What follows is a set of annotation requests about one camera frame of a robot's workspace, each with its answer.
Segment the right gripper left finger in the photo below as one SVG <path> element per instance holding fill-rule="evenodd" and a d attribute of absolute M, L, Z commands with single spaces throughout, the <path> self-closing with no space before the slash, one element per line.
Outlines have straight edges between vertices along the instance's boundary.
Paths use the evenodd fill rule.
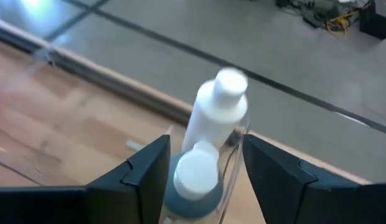
<path fill-rule="evenodd" d="M 86 185 L 0 187 L 0 223 L 158 223 L 170 154 L 163 134 Z"/>

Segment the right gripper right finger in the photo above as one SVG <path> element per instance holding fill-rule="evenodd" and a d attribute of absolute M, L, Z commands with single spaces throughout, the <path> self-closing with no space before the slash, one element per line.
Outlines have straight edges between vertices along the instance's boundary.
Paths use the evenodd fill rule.
<path fill-rule="evenodd" d="M 243 158 L 266 223 L 386 224 L 386 183 L 354 182 L 251 134 Z"/>

